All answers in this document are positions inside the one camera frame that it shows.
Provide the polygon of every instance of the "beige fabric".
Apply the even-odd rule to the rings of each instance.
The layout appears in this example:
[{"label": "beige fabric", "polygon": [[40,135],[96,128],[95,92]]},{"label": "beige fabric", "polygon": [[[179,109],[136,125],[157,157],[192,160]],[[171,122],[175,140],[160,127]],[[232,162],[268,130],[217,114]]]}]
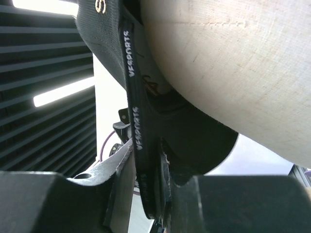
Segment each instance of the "beige fabric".
[{"label": "beige fabric", "polygon": [[311,0],[141,0],[141,11],[178,92],[311,167]]}]

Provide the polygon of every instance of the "screw hole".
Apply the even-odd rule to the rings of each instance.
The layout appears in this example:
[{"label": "screw hole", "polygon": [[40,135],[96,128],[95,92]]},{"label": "screw hole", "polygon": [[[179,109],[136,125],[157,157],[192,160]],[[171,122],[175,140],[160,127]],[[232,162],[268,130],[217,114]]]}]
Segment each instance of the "screw hole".
[{"label": "screw hole", "polygon": [[75,177],[75,179],[87,179],[90,178],[92,175],[88,173],[79,174]]}]

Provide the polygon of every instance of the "linear light fixture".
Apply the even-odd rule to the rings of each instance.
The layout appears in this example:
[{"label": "linear light fixture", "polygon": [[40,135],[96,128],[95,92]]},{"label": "linear light fixture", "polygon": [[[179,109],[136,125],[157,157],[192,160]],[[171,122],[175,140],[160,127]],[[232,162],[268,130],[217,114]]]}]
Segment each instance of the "linear light fixture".
[{"label": "linear light fixture", "polygon": [[56,100],[60,100],[64,97],[70,96],[74,93],[77,93],[91,86],[94,86],[94,84],[95,84],[95,78],[91,77],[91,78],[77,81],[75,83],[71,83],[66,86],[62,86],[60,88],[54,89],[52,91],[48,91],[46,93],[37,95],[34,97],[35,107],[40,107],[45,104],[54,102]]},{"label": "linear light fixture", "polygon": [[60,0],[13,0],[16,8],[43,11],[77,17],[79,6],[76,3]]}]

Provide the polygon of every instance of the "black slatted ceiling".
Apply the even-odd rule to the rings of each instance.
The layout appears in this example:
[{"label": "black slatted ceiling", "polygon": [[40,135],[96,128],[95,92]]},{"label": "black slatted ceiling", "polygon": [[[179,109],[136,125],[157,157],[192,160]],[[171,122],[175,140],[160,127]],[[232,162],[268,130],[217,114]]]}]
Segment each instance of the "black slatted ceiling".
[{"label": "black slatted ceiling", "polygon": [[95,161],[91,87],[36,108],[33,97],[93,76],[92,53],[70,16],[0,1],[0,169],[72,177]]}]

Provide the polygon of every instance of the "gold embroidery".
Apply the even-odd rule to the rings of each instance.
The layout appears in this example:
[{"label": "gold embroidery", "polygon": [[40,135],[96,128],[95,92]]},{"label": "gold embroidery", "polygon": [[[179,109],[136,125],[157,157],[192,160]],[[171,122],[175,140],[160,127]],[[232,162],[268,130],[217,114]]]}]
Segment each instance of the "gold embroidery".
[{"label": "gold embroidery", "polygon": [[98,13],[100,13],[102,10],[102,3],[104,4],[104,9],[103,9],[102,13],[105,14],[105,12],[106,12],[106,0],[96,0],[95,8],[96,8],[96,11]]}]

